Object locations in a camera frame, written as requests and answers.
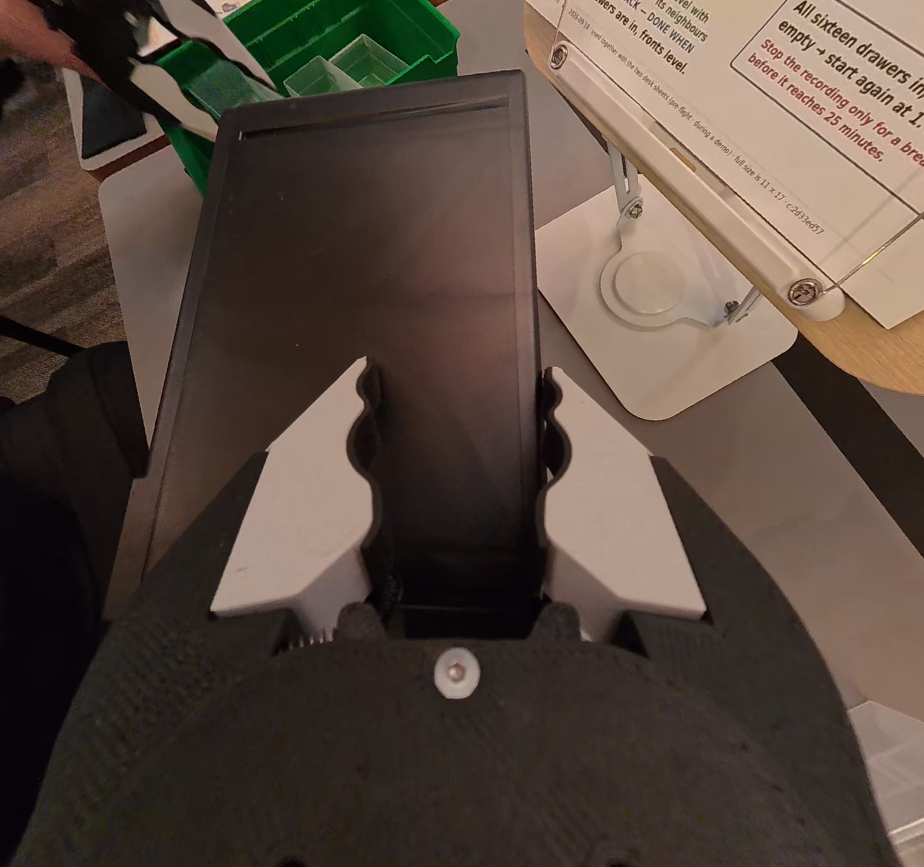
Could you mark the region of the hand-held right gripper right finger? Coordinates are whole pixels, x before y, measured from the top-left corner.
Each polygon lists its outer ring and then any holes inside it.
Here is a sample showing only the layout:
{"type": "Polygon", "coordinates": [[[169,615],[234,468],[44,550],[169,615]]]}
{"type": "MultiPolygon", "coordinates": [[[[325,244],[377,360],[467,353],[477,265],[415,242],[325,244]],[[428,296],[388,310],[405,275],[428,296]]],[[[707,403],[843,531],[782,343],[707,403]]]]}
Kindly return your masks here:
{"type": "Polygon", "coordinates": [[[653,455],[560,367],[542,377],[543,593],[608,642],[629,611],[700,621],[705,599],[653,455]]]}

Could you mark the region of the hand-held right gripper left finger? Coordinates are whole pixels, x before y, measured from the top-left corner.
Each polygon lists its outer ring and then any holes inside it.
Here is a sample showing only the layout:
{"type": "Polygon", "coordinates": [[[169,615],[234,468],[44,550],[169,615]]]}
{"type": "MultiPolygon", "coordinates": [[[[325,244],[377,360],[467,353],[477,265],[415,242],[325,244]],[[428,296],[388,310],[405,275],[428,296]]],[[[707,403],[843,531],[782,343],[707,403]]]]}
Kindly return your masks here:
{"type": "Polygon", "coordinates": [[[259,479],[211,613],[284,610],[310,640],[330,640],[341,611],[372,594],[365,554],[382,523],[370,464],[379,374],[360,357],[265,450],[259,479]]]}

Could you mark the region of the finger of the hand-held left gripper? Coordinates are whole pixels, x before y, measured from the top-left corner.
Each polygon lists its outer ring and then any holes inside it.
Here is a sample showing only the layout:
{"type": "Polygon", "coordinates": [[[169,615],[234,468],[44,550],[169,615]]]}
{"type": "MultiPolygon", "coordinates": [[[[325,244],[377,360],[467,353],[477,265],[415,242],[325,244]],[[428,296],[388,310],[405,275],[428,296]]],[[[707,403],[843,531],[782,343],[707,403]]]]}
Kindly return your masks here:
{"type": "Polygon", "coordinates": [[[181,91],[178,83],[168,72],[156,65],[135,62],[130,82],[156,104],[166,117],[174,119],[171,125],[179,125],[209,142],[217,136],[217,124],[205,111],[191,103],[181,91]]]}
{"type": "Polygon", "coordinates": [[[260,62],[209,6],[202,5],[202,0],[154,0],[154,15],[179,39],[203,42],[249,77],[274,88],[271,77],[260,62]]]}

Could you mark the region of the small clear plastic drawer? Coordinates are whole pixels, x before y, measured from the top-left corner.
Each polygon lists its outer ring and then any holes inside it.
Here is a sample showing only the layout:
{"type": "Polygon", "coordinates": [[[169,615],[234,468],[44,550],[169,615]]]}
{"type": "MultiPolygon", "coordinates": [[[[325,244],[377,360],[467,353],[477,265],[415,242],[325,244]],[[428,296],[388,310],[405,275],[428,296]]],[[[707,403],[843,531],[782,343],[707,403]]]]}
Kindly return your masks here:
{"type": "Polygon", "coordinates": [[[288,76],[283,86],[293,98],[340,92],[342,85],[336,72],[335,66],[318,55],[288,76]]]}
{"type": "Polygon", "coordinates": [[[365,33],[340,49],[330,62],[366,89],[387,86],[410,67],[365,33]]]}
{"type": "Polygon", "coordinates": [[[236,65],[219,59],[187,87],[191,98],[217,121],[230,109],[242,105],[282,100],[283,95],[258,79],[246,75],[236,65]]]}

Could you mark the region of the green plastic bin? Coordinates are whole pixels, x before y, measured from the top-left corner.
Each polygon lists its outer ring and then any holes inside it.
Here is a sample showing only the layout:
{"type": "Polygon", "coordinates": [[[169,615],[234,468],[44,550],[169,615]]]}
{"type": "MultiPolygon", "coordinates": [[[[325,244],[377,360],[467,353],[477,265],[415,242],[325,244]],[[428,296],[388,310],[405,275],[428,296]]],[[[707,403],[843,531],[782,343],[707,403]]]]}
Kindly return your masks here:
{"type": "MultiPolygon", "coordinates": [[[[251,0],[225,24],[270,75],[274,89],[290,97],[284,80],[315,56],[330,59],[365,33],[410,66],[393,84],[455,77],[459,33],[428,0],[251,0]]],[[[187,87],[219,60],[207,45],[187,41],[156,61],[187,87]]],[[[209,142],[179,125],[166,133],[197,189],[204,195],[214,152],[209,142]]]]}

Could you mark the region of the black drawer cabinet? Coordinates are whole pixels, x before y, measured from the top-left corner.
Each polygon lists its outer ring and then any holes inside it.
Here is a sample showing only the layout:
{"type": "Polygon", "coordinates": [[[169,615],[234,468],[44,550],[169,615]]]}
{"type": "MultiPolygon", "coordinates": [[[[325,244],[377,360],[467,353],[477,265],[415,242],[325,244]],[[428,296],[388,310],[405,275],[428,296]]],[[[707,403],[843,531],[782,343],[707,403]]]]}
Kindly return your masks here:
{"type": "Polygon", "coordinates": [[[537,296],[520,70],[232,110],[141,496],[144,569],[367,358],[380,607],[415,635],[525,632],[544,570],[537,296]]]}

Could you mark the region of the large clear plastic bin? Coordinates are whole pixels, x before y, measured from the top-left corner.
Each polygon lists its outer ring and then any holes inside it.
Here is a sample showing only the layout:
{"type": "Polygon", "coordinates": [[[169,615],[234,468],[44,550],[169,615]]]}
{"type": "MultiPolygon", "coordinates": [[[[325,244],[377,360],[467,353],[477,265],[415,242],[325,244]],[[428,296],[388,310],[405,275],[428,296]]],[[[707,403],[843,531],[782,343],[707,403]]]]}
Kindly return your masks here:
{"type": "Polygon", "coordinates": [[[923,723],[872,700],[848,711],[899,860],[923,864],[923,723]]]}

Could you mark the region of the person's left hand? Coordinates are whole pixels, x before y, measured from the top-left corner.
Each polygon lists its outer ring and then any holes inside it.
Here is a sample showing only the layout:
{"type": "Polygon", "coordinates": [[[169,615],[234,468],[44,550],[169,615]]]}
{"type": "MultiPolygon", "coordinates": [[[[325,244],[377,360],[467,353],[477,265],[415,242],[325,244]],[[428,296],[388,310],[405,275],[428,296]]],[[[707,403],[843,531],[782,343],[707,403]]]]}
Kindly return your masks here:
{"type": "Polygon", "coordinates": [[[98,79],[78,59],[73,42],[59,30],[52,29],[38,6],[29,0],[1,0],[1,59],[14,56],[98,79]]]}

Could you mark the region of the black tablet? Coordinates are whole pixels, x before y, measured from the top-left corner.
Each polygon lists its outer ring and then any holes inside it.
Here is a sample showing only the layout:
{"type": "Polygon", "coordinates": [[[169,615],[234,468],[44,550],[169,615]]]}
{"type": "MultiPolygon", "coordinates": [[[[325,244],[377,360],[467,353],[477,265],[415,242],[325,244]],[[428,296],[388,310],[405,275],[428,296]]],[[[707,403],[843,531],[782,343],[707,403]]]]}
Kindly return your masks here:
{"type": "Polygon", "coordinates": [[[97,157],[148,134],[144,114],[108,87],[90,78],[81,78],[80,87],[82,160],[97,157]]]}

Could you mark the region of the white stand base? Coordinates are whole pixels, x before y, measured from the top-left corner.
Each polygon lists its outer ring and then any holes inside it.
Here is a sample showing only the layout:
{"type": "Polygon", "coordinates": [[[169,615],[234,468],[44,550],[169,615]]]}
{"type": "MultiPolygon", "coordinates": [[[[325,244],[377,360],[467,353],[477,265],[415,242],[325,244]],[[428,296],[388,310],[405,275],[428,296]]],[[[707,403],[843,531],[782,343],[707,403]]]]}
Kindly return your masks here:
{"type": "Polygon", "coordinates": [[[622,406],[663,421],[786,353],[798,332],[607,149],[615,184],[537,233],[539,290],[622,406]]]}

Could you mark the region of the instruction sheet on wooden stand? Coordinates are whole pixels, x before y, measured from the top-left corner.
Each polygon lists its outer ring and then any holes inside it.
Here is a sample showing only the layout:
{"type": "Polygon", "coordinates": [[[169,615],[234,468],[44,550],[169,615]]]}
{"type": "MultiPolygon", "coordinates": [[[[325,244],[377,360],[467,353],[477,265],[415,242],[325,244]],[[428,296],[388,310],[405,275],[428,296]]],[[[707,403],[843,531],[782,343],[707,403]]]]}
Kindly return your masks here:
{"type": "MultiPolygon", "coordinates": [[[[555,87],[548,66],[554,28],[525,4],[524,32],[531,60],[555,87]]],[[[590,122],[582,111],[572,106],[590,122]]],[[[601,134],[592,122],[590,125],[601,134]]],[[[601,136],[607,148],[610,142],[601,136]]],[[[768,297],[762,296],[829,361],[849,375],[880,388],[922,394],[922,312],[895,328],[886,329],[846,296],[847,309],[840,317],[815,323],[798,316],[788,318],[768,297]]]]}

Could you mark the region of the white stand ledge bar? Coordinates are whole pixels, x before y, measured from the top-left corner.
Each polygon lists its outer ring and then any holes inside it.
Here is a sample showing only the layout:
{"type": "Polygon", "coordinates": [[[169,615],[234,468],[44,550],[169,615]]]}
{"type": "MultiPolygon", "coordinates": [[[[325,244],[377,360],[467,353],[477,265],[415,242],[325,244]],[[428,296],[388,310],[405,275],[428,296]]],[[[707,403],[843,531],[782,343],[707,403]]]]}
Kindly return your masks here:
{"type": "Polygon", "coordinates": [[[847,297],[841,289],[813,305],[792,306],[786,299],[791,283],[806,277],[817,278],[825,285],[833,282],[780,238],[710,168],[677,147],[671,136],[658,128],[651,114],[572,41],[568,40],[564,67],[556,73],[550,69],[550,73],[562,95],[788,318],[798,316],[822,323],[846,311],[847,297]]]}

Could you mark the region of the printed instruction sheet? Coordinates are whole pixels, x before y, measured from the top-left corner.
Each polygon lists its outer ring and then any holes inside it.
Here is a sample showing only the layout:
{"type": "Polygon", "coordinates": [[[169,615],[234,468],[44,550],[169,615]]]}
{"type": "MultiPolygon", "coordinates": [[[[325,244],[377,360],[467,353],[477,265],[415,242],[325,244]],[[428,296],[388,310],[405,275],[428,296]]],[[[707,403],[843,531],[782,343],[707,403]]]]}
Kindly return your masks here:
{"type": "Polygon", "coordinates": [[[922,0],[525,0],[879,325],[922,312],[922,0]]]}

